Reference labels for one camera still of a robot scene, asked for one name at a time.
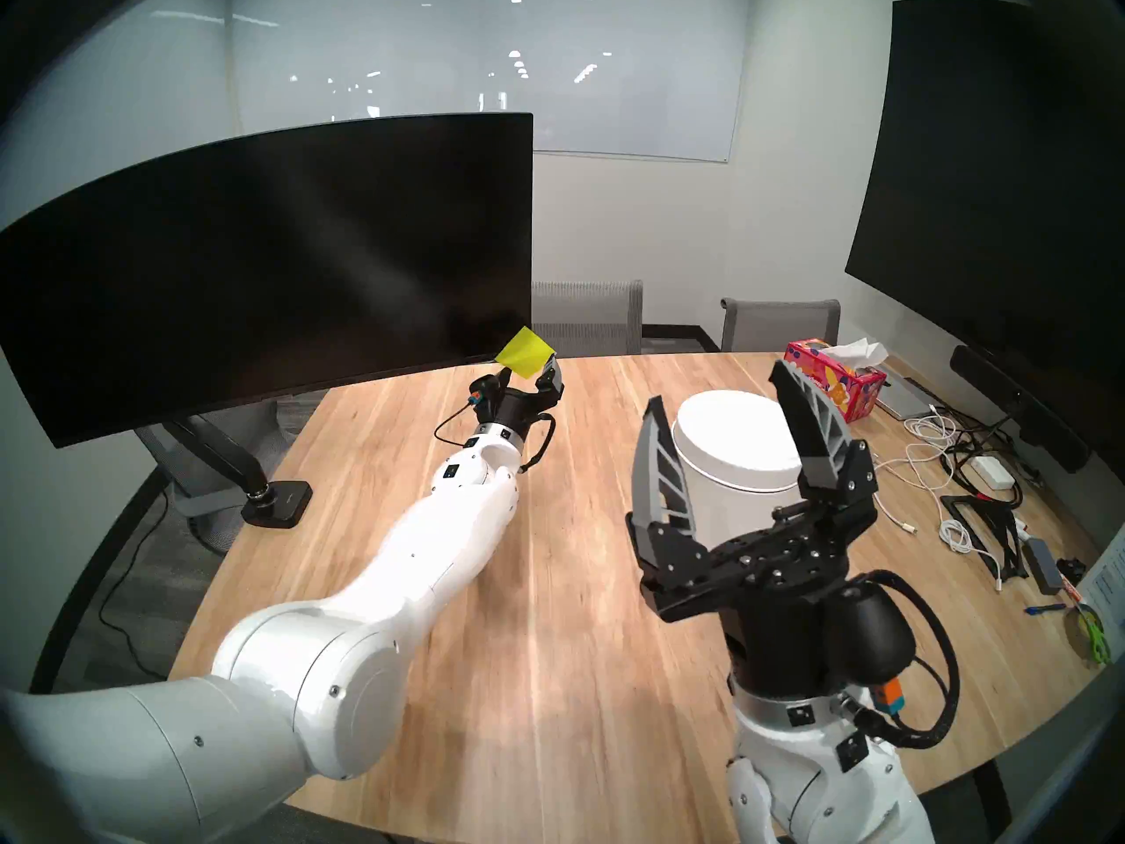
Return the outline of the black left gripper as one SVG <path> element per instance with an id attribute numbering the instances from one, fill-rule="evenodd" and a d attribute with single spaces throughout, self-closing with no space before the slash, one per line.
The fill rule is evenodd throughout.
<path id="1" fill-rule="evenodd" d="M 550 357 L 543 365 L 534 393 L 508 387 L 511 377 L 510 368 L 501 368 L 488 375 L 488 384 L 479 384 L 479 425 L 497 424 L 512 434 L 526 434 L 540 414 L 561 401 L 565 386 L 558 358 Z"/>

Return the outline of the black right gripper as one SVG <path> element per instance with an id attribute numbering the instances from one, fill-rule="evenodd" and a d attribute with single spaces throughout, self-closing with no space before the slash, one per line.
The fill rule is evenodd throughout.
<path id="1" fill-rule="evenodd" d="M 828 695 L 842 683 L 824 649 L 828 599 L 842 591 L 848 547 L 878 518 L 872 452 L 828 394 L 785 360 L 770 374 L 810 500 L 772 526 L 705 548 L 663 398 L 649 398 L 634 445 L 627 528 L 645 604 L 664 623 L 720 619 L 737 683 L 764 699 Z"/>

